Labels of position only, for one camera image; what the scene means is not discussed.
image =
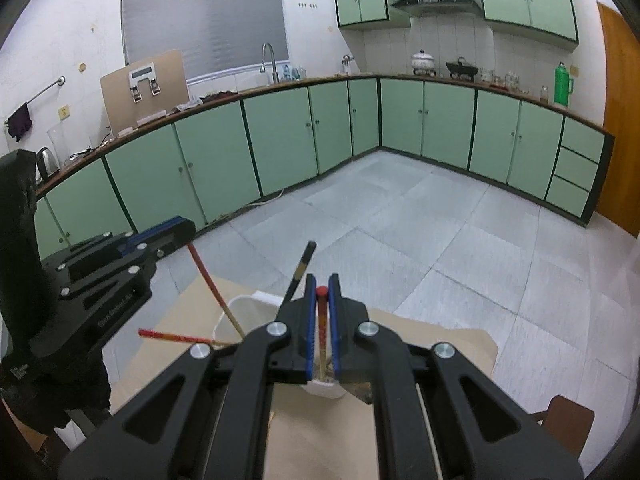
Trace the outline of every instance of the green thermos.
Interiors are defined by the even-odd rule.
[[[554,102],[562,106],[569,105],[569,94],[574,93],[574,78],[569,76],[564,63],[560,63],[556,68],[556,89],[554,91]]]

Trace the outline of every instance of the silver screw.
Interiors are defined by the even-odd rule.
[[[433,347],[433,351],[442,359],[449,359],[456,353],[456,349],[450,343],[438,343]]]
[[[287,330],[287,325],[281,321],[272,321],[267,325],[267,332],[274,337],[285,335]]]
[[[380,327],[373,321],[363,321],[358,325],[358,332],[367,337],[372,337],[380,332]]]
[[[196,343],[189,348],[189,355],[194,359],[204,359],[211,353],[211,347],[204,343]]]

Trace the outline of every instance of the brown countertop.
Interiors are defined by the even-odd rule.
[[[249,90],[245,90],[245,91],[239,92],[238,94],[233,94],[233,95],[230,95],[229,97],[225,97],[225,98],[222,98],[222,99],[211,101],[211,102],[202,104],[202,105],[200,105],[200,106],[198,106],[196,108],[191,108],[190,110],[185,110],[183,112],[176,112],[174,114],[167,115],[166,117],[163,117],[161,119],[158,119],[158,120],[152,121],[150,123],[147,123],[144,126],[141,126],[140,128],[138,128],[137,130],[134,130],[130,134],[127,134],[127,135],[125,135],[123,137],[118,137],[118,138],[116,138],[114,140],[111,140],[110,142],[107,142],[105,145],[101,146],[100,148],[96,148],[91,153],[89,153],[88,155],[84,156],[83,158],[81,158],[77,162],[74,162],[73,164],[71,164],[69,166],[66,166],[55,177],[53,177],[52,179],[50,179],[50,180],[46,181],[45,183],[41,184],[38,187],[37,191],[36,191],[36,195],[38,197],[40,197],[40,196],[48,193],[54,187],[56,187],[58,184],[60,184],[64,180],[66,180],[71,175],[77,173],[79,170],[81,170],[85,166],[89,165],[94,160],[97,160],[98,158],[106,155],[107,153],[112,152],[113,150],[115,150],[116,148],[119,148],[120,146],[123,146],[124,144],[127,144],[128,142],[131,142],[132,140],[137,139],[138,137],[143,136],[143,135],[145,135],[145,134],[147,134],[149,132],[152,132],[153,130],[157,130],[158,128],[161,128],[162,126],[165,126],[165,125],[171,124],[171,123],[175,123],[176,121],[179,121],[179,120],[184,119],[186,117],[190,117],[192,115],[199,114],[201,112],[205,112],[206,110],[211,110],[212,108],[216,108],[216,107],[228,104],[228,103],[239,101],[240,99],[247,99],[249,97],[262,95],[262,94],[270,94],[272,92],[277,92],[277,91],[280,91],[280,90],[293,89],[293,88],[302,88],[302,87],[311,86],[311,85],[315,85],[315,84],[331,83],[331,82],[335,82],[335,81],[346,81],[346,80],[349,80],[349,79],[370,79],[370,78],[378,78],[378,77],[388,78],[388,79],[405,79],[405,80],[415,80],[415,81],[430,81],[430,82],[436,82],[436,83],[440,83],[440,84],[464,86],[464,87],[467,87],[467,88],[474,88],[474,89],[484,90],[484,91],[487,91],[487,92],[493,92],[493,93],[496,93],[496,94],[501,94],[501,95],[505,95],[505,96],[508,96],[508,97],[513,97],[513,98],[516,98],[516,99],[520,99],[520,100],[525,101],[525,102],[533,103],[533,104],[536,104],[538,106],[542,106],[544,108],[548,108],[549,110],[553,110],[555,112],[561,113],[562,115],[566,115],[567,117],[571,117],[572,119],[574,119],[574,120],[576,120],[576,121],[578,121],[580,123],[583,123],[583,124],[585,124],[586,126],[588,126],[590,128],[598,130],[603,134],[610,135],[610,133],[607,132],[601,126],[598,126],[597,124],[591,123],[591,121],[586,120],[585,118],[583,118],[580,115],[572,112],[571,110],[567,110],[565,108],[559,108],[559,107],[553,106],[551,104],[543,104],[538,99],[535,99],[530,95],[519,94],[519,93],[515,94],[515,93],[509,92],[509,91],[507,91],[505,89],[499,89],[499,88],[494,88],[494,87],[490,87],[490,86],[485,86],[485,85],[482,85],[480,83],[471,83],[471,82],[468,82],[468,81],[459,81],[459,80],[450,79],[450,78],[431,78],[431,77],[409,75],[409,74],[359,74],[359,75],[351,75],[351,76],[334,75],[334,76],[329,76],[329,77],[307,78],[307,79],[304,79],[304,80],[301,80],[301,81],[282,82],[282,83],[278,83],[278,84],[271,85],[271,86],[263,86],[263,87],[258,87],[258,88],[251,88]]]

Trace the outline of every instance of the gray roller blind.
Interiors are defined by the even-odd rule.
[[[187,79],[289,58],[282,0],[122,0],[125,59],[182,51]]]

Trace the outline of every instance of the gray floor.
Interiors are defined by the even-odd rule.
[[[482,328],[494,380],[530,412],[556,394],[595,413],[590,471],[628,421],[640,353],[640,246],[599,215],[583,229],[537,205],[421,161],[376,152],[200,237],[213,274],[283,294],[306,242],[309,271],[412,319]],[[186,249],[159,265],[154,296],[112,340],[117,380],[196,277]]]

